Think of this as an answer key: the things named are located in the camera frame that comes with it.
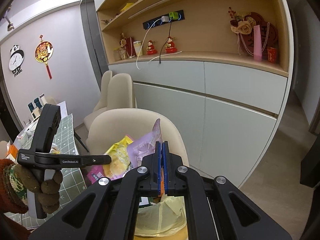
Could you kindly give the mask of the left gloved hand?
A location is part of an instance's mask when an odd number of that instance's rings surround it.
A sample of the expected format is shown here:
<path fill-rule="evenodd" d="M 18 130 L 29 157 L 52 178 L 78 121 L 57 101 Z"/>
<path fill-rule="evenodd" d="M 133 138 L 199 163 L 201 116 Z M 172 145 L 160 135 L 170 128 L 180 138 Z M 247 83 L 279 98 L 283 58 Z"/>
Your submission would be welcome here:
<path fill-rule="evenodd" d="M 19 164 L 13 166 L 12 172 L 11 186 L 24 204 L 27 203 L 27 196 L 22 196 L 22 186 L 37 194 L 37 199 L 45 213 L 52 214 L 59 208 L 59 189 L 63 180 L 61 171 L 54 170 L 52 179 L 43 182 L 39 182 L 30 170 Z"/>

